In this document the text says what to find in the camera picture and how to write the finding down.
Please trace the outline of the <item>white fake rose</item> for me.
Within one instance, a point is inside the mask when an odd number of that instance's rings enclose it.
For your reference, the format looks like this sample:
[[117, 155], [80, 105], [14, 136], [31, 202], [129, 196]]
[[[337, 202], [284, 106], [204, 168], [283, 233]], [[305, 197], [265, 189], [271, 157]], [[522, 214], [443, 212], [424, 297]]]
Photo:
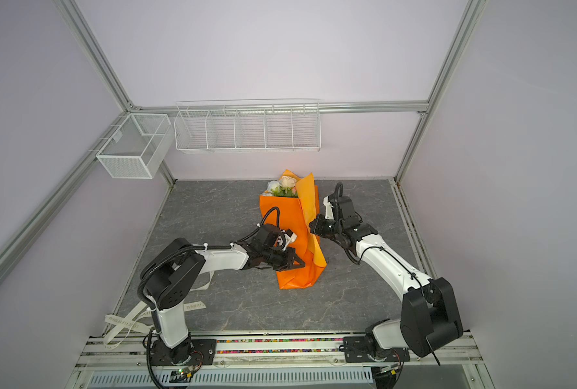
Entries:
[[280, 193], [282, 190], [282, 185], [280, 181], [271, 181], [267, 185], [267, 193], [270, 193], [273, 196], [276, 196], [277, 193]]

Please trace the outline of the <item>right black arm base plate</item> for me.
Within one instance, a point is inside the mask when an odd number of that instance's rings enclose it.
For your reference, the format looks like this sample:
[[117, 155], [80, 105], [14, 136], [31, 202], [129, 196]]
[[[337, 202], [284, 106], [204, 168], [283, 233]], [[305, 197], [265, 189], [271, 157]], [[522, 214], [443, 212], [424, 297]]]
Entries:
[[405, 363], [410, 360], [407, 348], [382, 349], [367, 335], [344, 337], [339, 351], [343, 353], [348, 363]]

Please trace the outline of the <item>orange wrapping paper sheet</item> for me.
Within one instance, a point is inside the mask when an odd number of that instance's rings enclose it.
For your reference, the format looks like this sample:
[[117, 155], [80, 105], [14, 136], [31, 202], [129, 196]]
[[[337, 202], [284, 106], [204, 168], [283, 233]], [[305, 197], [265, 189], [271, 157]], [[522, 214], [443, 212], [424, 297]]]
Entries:
[[314, 176], [303, 178], [286, 170], [283, 175], [296, 178], [297, 184], [290, 191], [294, 197], [273, 196], [264, 192], [259, 196], [260, 213], [264, 215], [272, 207], [280, 209], [280, 228], [292, 230], [298, 235], [297, 241], [291, 244], [306, 267], [277, 273], [280, 289], [306, 289], [314, 286], [327, 267], [327, 261], [320, 247], [320, 238], [310, 232], [311, 223], [319, 214], [319, 191]]

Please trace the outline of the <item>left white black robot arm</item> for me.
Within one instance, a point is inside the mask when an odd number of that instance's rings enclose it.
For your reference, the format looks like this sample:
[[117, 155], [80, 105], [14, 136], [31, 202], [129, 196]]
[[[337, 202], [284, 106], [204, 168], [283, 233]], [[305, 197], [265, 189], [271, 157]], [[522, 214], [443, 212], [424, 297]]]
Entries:
[[224, 270], [272, 269], [285, 272], [306, 266], [294, 247], [298, 235], [280, 228], [280, 209], [272, 207], [248, 235], [226, 245], [173, 240], [140, 274], [137, 296], [150, 310], [152, 327], [144, 338], [147, 371], [157, 388], [153, 362], [165, 353], [169, 364], [186, 366], [191, 379], [212, 358], [212, 349], [194, 345], [186, 324], [187, 295], [201, 274]]

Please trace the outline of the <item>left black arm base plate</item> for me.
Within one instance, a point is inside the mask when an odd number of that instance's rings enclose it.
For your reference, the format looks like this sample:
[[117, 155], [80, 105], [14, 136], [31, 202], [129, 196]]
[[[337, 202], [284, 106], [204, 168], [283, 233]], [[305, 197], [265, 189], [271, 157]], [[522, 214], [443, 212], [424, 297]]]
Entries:
[[152, 366], [210, 366], [216, 348], [215, 339], [185, 340], [170, 348], [159, 338], [152, 343], [150, 362]]

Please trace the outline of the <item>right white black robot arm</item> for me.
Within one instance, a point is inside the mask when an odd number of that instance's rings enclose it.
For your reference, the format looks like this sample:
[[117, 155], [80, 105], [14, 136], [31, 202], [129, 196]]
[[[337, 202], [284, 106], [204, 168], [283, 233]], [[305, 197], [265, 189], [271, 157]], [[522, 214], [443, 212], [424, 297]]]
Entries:
[[366, 352], [382, 360], [395, 348], [425, 357], [464, 334], [452, 285], [407, 262], [379, 232], [364, 222], [350, 197], [324, 198], [325, 212], [309, 224], [315, 235], [340, 246], [356, 265], [367, 264], [382, 277], [401, 302], [400, 319], [385, 319], [366, 329]]

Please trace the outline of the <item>cream fake rose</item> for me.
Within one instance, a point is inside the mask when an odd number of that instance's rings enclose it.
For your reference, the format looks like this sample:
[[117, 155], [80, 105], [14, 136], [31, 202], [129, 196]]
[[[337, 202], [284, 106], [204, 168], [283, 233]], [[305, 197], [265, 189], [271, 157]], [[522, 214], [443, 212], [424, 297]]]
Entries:
[[297, 181], [298, 180], [294, 177], [283, 175], [280, 178], [279, 183], [284, 191], [292, 191], [295, 188]]

